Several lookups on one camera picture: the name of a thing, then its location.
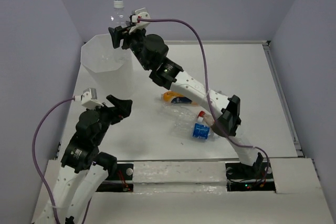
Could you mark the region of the clear bottle white cap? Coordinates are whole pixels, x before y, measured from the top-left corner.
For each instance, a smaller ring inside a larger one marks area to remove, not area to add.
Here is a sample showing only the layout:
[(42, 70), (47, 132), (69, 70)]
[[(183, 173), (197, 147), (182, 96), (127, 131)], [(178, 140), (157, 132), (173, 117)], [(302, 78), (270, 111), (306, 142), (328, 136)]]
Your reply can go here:
[(109, 28), (116, 28), (121, 26), (122, 28), (129, 29), (130, 27), (130, 17), (124, 11), (123, 0), (113, 1), (114, 12), (111, 15), (111, 22)]

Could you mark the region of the orange juice bottle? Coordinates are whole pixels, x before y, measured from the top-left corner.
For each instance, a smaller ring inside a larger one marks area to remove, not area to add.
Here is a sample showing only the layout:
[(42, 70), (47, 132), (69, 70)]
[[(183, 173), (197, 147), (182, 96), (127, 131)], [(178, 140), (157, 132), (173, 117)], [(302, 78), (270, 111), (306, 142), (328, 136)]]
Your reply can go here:
[(167, 91), (165, 93), (162, 93), (160, 95), (160, 100), (162, 100), (165, 104), (169, 104), (169, 105), (198, 106), (196, 102), (174, 91)]

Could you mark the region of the clear crushed plastic bottle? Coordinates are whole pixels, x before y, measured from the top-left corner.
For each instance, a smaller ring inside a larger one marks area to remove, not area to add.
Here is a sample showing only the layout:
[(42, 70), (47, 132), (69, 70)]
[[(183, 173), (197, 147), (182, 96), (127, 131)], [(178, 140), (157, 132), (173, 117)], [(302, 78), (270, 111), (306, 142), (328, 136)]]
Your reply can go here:
[(164, 103), (159, 108), (159, 114), (168, 118), (170, 120), (174, 120), (177, 122), (194, 122), (196, 121), (196, 113), (191, 111), (190, 109), (170, 103)]

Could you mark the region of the clear bottle blue label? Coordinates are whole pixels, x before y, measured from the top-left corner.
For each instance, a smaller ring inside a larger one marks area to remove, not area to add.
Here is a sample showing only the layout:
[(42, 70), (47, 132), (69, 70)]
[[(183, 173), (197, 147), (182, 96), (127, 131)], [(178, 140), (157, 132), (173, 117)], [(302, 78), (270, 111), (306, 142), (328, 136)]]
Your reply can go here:
[(218, 138), (208, 125), (198, 122), (177, 122), (172, 128), (172, 135), (201, 142)]

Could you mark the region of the red cap crushed bottle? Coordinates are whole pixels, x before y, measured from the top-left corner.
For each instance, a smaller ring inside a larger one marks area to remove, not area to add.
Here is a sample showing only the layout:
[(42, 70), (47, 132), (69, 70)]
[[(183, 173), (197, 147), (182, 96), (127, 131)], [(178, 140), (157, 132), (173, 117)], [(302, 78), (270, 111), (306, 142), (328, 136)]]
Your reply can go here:
[(202, 123), (207, 125), (212, 131), (215, 128), (215, 119), (211, 114), (206, 113), (205, 111), (200, 111), (198, 117), (201, 119)]

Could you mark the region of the clear bottle blue ring cap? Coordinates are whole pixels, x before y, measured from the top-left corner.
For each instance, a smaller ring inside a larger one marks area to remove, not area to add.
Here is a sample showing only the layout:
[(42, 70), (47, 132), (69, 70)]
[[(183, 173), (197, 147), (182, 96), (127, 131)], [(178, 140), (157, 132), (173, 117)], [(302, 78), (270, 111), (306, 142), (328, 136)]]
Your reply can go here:
[(124, 60), (124, 55), (120, 51), (107, 52), (101, 55), (102, 62), (119, 62)]

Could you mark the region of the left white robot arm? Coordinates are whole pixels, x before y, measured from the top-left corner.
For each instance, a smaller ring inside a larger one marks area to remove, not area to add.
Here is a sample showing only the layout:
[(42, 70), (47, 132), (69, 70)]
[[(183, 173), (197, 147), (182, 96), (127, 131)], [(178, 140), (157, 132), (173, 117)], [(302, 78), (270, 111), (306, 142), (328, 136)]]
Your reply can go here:
[(115, 176), (117, 158), (99, 151), (99, 145), (110, 126), (130, 116), (133, 102), (112, 95), (106, 98), (111, 106), (100, 103), (90, 90), (69, 99), (80, 102), (85, 111), (79, 115), (76, 131), (64, 151), (53, 188), (37, 164), (35, 145), (39, 131), (35, 131), (31, 149), (33, 163), (49, 196), (35, 223), (78, 223), (79, 217), (87, 216), (90, 200), (98, 187)]

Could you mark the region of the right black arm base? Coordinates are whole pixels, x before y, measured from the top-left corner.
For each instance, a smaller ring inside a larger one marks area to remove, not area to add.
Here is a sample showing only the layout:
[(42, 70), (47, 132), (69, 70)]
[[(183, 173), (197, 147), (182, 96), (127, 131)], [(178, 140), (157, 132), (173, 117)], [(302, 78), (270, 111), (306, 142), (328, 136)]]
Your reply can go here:
[(276, 191), (271, 165), (263, 162), (258, 172), (241, 163), (226, 163), (226, 189), (228, 192)]

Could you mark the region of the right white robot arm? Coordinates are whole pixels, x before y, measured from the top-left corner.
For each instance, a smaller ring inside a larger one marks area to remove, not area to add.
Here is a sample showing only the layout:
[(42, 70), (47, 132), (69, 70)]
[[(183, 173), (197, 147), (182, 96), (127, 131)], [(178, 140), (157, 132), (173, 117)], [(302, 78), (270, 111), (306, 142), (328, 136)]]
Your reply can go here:
[(167, 57), (169, 51), (164, 40), (155, 34), (146, 34), (145, 29), (131, 31), (130, 27), (108, 29), (113, 48), (131, 50), (150, 79), (159, 87), (177, 92), (201, 106), (213, 115), (208, 119), (213, 131), (230, 142), (241, 163), (240, 170), (248, 178), (261, 172), (263, 156), (247, 139), (238, 138), (236, 131), (241, 125), (240, 98), (227, 97), (206, 89), (190, 76), (180, 65)]

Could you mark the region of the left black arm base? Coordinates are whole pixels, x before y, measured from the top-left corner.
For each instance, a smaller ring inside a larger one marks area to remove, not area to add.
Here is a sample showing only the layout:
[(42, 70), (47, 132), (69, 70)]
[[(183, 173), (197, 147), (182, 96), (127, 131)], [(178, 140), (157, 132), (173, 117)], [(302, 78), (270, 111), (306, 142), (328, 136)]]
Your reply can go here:
[(109, 175), (96, 189), (97, 193), (133, 192), (134, 164), (121, 162), (112, 175)]

